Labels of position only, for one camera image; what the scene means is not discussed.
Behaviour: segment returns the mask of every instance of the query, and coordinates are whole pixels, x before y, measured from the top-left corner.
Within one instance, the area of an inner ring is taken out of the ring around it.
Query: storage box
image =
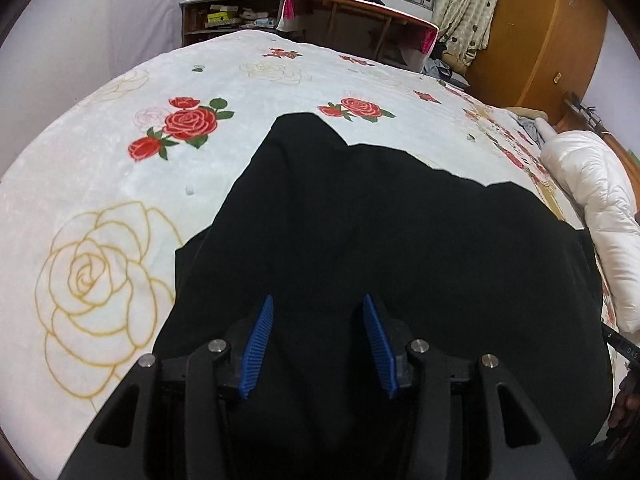
[[[236,12],[214,12],[213,14],[207,14],[208,22],[219,22],[221,20],[231,20],[236,16]]]
[[[205,23],[204,28],[228,27],[230,25],[240,25],[241,23],[242,23],[242,18],[215,20],[214,22]]]

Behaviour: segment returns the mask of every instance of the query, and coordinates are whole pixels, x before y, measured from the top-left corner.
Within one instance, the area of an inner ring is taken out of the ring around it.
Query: desk
[[[248,28],[239,27],[238,25],[204,28],[198,24],[197,14],[199,12],[203,13],[206,20],[206,14],[210,13],[209,9],[212,4],[238,6],[240,8],[251,7],[253,10],[267,11],[270,16],[276,19],[277,23],[282,13],[283,2],[284,0],[184,0],[180,2],[180,8],[182,9],[182,46],[188,46]],[[251,29],[277,34],[274,27],[251,27]]]
[[[412,72],[420,72],[438,37],[433,23],[364,0],[285,0],[278,30]]]

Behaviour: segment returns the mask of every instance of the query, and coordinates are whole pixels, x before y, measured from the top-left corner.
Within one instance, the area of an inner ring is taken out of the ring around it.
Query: bed
[[[36,478],[57,476],[152,348],[174,251],[210,224],[276,117],[304,111],[349,144],[514,182],[583,227],[512,115],[441,81],[258,31],[156,57],[57,119],[0,185],[0,425]],[[615,327],[606,284],[602,316]]]

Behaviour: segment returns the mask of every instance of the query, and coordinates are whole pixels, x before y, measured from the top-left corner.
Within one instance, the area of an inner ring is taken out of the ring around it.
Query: red rose print
[[[363,61],[361,59],[356,59],[356,58],[351,57],[351,56],[344,56],[344,55],[340,54],[339,57],[340,57],[340,59],[343,59],[345,61],[351,61],[352,63],[358,63],[358,64],[360,64],[362,66],[373,66],[371,63],[367,63],[366,61]]]
[[[319,106],[318,110],[329,117],[342,117],[342,111],[332,106]]]
[[[290,52],[287,52],[282,48],[270,48],[269,50],[271,50],[271,52],[268,54],[262,54],[262,57],[277,57],[282,59],[282,56],[284,56],[289,59],[296,59],[297,57],[302,56],[302,54],[298,54],[295,50],[291,50]]]
[[[528,150],[527,148],[525,148],[522,144],[520,144],[520,143],[515,139],[515,137],[513,137],[513,142],[515,142],[515,143],[516,143],[516,146],[518,146],[518,147],[520,148],[520,150],[521,150],[522,152],[524,152],[524,153],[525,153],[529,158],[534,158],[534,156],[533,156],[533,155],[531,155],[531,154],[529,153],[529,150]]]
[[[154,156],[162,148],[162,143],[155,137],[142,137],[129,145],[129,155],[136,162]]]
[[[360,99],[347,97],[340,102],[348,111],[359,117],[377,118],[382,115],[380,107],[368,101],[361,101]]]
[[[493,124],[494,126],[496,126],[496,127],[497,127],[501,132],[502,132],[502,134],[503,134],[505,137],[507,137],[507,139],[512,140],[513,142],[518,142],[518,141],[516,140],[516,138],[513,136],[513,134],[512,134],[509,130],[507,130],[507,128],[505,128],[505,127],[504,127],[504,126],[502,126],[501,124],[498,124],[498,123],[497,123],[497,122],[495,122],[495,121],[492,121],[492,124]]]
[[[522,140],[526,140],[532,146],[534,145],[533,142],[531,142],[529,139],[527,139],[527,137],[525,137],[522,133],[518,132],[518,135],[522,138]]]
[[[176,108],[195,108],[200,104],[200,101],[193,97],[174,97],[169,99],[169,104]]]
[[[431,97],[429,94],[423,94],[422,92],[418,92],[417,90],[414,90],[414,94],[416,94],[420,99],[423,99],[424,101],[442,104],[440,101]]]
[[[521,170],[524,170],[524,164],[522,163],[522,161],[517,158],[515,155],[513,155],[513,153],[511,153],[509,150],[505,150],[502,149],[502,152],[507,156],[507,158],[513,162],[518,168],[520,168]]]
[[[465,115],[472,121],[478,122],[480,120],[480,116],[471,110],[465,109]]]
[[[164,119],[164,132],[180,140],[208,135],[217,127],[215,114],[207,108],[180,110]]]
[[[469,97],[466,94],[461,94],[460,92],[454,90],[453,88],[443,85],[445,90],[451,92],[453,95],[457,95],[458,97],[462,97],[467,103],[469,103],[470,105],[474,104],[474,102],[471,100],[471,97]]]

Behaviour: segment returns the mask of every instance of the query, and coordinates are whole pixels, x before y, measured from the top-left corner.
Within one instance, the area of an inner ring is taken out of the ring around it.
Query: metal screw
[[[219,354],[220,352],[225,351],[226,341],[224,339],[214,339],[213,341],[209,341],[207,348],[209,349],[209,352]]]
[[[429,343],[424,339],[414,339],[411,341],[411,350],[418,354],[424,354],[429,349]]]
[[[156,356],[153,354],[141,355],[140,359],[138,359],[138,364],[143,368],[151,368],[154,364],[156,364]]]
[[[487,368],[495,368],[498,364],[500,364],[498,358],[493,354],[484,354],[480,358],[480,362]]]

